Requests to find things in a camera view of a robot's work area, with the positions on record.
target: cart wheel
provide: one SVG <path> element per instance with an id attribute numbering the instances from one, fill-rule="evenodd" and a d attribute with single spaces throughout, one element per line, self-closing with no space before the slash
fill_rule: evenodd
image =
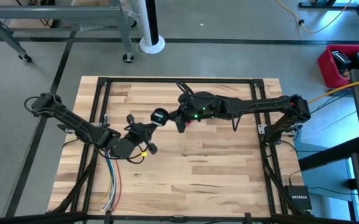
<path id="1" fill-rule="evenodd" d="M 31 63 L 32 62 L 32 58 L 30 56 L 28 56 L 27 54 L 24 56 L 24 58 L 22 56 L 19 55 L 19 58 L 27 63 Z"/>
<path id="2" fill-rule="evenodd" d="M 123 55 L 123 61 L 125 63 L 133 63 L 135 61 L 134 56 L 132 54 L 129 54 L 130 58 L 128 58 L 128 54 Z"/>
<path id="3" fill-rule="evenodd" d="M 138 23 L 136 22 L 136 20 L 134 20 L 134 21 L 132 22 L 132 24 L 131 24 L 131 27 L 134 28 L 134 27 L 136 27 L 137 24 L 138 24 Z"/>

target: red container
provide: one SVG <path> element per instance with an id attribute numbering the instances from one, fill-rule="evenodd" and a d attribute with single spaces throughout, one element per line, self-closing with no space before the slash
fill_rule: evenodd
<path id="1" fill-rule="evenodd" d="M 335 65 L 331 52 L 338 50 L 353 60 L 356 53 L 359 52 L 359 45 L 328 45 L 326 50 L 317 59 L 324 82 L 329 88 L 338 88 L 349 84 L 349 77 L 343 77 Z"/>

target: gray floor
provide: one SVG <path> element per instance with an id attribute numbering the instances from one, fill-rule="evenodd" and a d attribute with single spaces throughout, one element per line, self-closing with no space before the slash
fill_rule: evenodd
<path id="1" fill-rule="evenodd" d="M 310 29 L 331 20 L 338 11 L 301 10 L 297 1 L 282 0 L 302 16 Z M 316 35 L 299 30 L 293 17 L 275 1 L 157 0 L 160 32 L 170 38 L 278 39 L 278 40 L 359 40 L 359 18 L 346 11 L 327 30 Z M 68 33 L 16 33 L 16 36 L 68 36 Z M 116 32 L 86 32 L 79 37 L 117 37 Z M 134 30 L 133 37 L 141 36 Z M 0 42 L 0 215 L 4 210 L 17 172 L 22 164 L 37 119 L 22 106 L 29 96 L 48 91 L 55 76 L 65 43 L 22 43 L 35 63 L 24 64 L 4 42 Z M 83 75 L 272 77 L 279 78 L 284 94 L 300 94 L 312 99 L 325 92 L 316 63 L 325 46 L 167 44 L 157 55 L 136 55 L 136 61 L 121 61 L 121 44 L 74 43 L 58 94 L 73 107 L 77 86 Z M 322 101 L 311 105 L 314 110 Z M 300 150 L 325 149 L 359 135 L 352 98 L 343 98 L 319 111 L 305 124 Z M 352 129 L 342 129 L 345 124 Z M 57 170 L 64 134 L 50 119 L 23 194 L 18 215 L 44 213 Z M 303 173 L 306 184 L 346 192 L 346 163 L 332 164 Z M 316 175 L 331 181 L 316 179 Z M 346 197 L 314 191 L 314 211 L 318 217 L 349 219 Z M 343 207 L 342 213 L 323 212 Z"/>

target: black table leg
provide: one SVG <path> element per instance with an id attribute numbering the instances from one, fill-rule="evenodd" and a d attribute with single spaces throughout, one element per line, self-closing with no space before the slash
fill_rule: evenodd
<path id="1" fill-rule="evenodd" d="M 299 160 L 301 171 L 313 169 L 359 153 L 359 137 Z"/>
<path id="2" fill-rule="evenodd" d="M 300 8 L 315 8 L 315 9 L 343 9 L 346 3 L 335 3 L 337 0 L 318 0 L 316 2 L 300 2 L 298 7 Z M 359 4 L 350 3 L 347 9 L 359 9 Z"/>

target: white base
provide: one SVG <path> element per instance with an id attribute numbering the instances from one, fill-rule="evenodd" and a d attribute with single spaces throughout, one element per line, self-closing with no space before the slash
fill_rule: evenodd
<path id="1" fill-rule="evenodd" d="M 159 35 L 158 43 L 156 43 L 155 45 L 147 45 L 143 37 L 139 43 L 139 46 L 141 47 L 142 51 L 147 54 L 157 54 L 162 51 L 162 49 L 164 49 L 164 47 L 166 46 L 166 42 L 164 38 Z"/>

